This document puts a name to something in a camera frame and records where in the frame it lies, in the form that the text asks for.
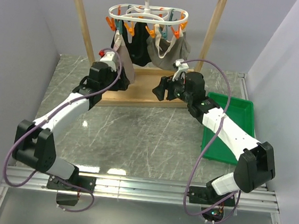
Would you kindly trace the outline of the pink beige underwear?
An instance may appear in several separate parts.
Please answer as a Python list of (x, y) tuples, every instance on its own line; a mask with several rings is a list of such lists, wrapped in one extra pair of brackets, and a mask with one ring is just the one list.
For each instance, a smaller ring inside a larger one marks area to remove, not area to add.
[(123, 35), (117, 30), (113, 36), (112, 49), (116, 50), (120, 55), (124, 73), (129, 80), (130, 84), (135, 82), (135, 69), (132, 64), (128, 49), (126, 47)]

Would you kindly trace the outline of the white plastic clip hanger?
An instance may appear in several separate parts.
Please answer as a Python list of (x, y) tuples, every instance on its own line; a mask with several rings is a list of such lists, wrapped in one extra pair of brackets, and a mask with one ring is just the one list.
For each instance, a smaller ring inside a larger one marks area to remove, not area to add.
[(144, 0), (144, 5), (118, 4), (108, 10), (106, 22), (112, 31), (122, 32), (125, 27), (127, 32), (135, 35), (135, 24), (158, 25), (158, 31), (163, 39), (168, 34), (178, 39), (181, 31), (186, 28), (189, 13), (186, 10), (175, 7), (151, 6), (150, 0)]

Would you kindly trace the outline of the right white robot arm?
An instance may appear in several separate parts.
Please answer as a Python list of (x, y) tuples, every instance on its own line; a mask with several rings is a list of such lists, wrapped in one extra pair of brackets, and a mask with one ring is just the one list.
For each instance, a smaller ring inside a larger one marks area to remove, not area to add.
[(211, 204), (224, 195), (241, 190), (249, 193), (275, 177), (275, 156), (268, 142), (251, 137), (228, 117), (222, 107), (205, 93), (203, 75), (182, 73), (178, 78), (164, 76), (152, 90), (159, 101), (180, 99), (190, 115), (218, 135), (237, 160), (234, 172), (210, 180), (202, 194)]

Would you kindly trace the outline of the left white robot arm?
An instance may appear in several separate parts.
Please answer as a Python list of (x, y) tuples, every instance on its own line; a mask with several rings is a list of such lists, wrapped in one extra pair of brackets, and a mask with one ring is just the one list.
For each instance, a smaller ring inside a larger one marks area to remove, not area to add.
[(129, 83), (123, 65), (112, 61), (94, 62), (89, 74), (61, 104), (34, 121), (19, 123), (8, 156), (35, 171), (59, 177), (66, 190), (75, 189), (79, 184), (79, 168), (57, 156), (55, 137), (101, 101), (103, 93), (126, 90)]

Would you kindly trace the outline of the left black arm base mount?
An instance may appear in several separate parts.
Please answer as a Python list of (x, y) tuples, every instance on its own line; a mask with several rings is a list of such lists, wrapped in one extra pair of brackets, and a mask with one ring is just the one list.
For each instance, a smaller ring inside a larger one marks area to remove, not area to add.
[(60, 177), (51, 176), (47, 181), (46, 188), (53, 190), (63, 190), (70, 192), (86, 192), (93, 193), (96, 185), (96, 178), (94, 176), (77, 175), (71, 180), (64, 180)]

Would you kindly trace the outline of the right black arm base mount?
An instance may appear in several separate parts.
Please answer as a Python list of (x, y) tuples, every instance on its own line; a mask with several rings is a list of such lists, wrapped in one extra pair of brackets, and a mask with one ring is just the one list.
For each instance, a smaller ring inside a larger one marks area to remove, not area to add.
[(235, 206), (235, 196), (232, 193), (217, 195), (214, 191), (202, 186), (190, 186), (186, 197), (183, 199), (186, 204)]

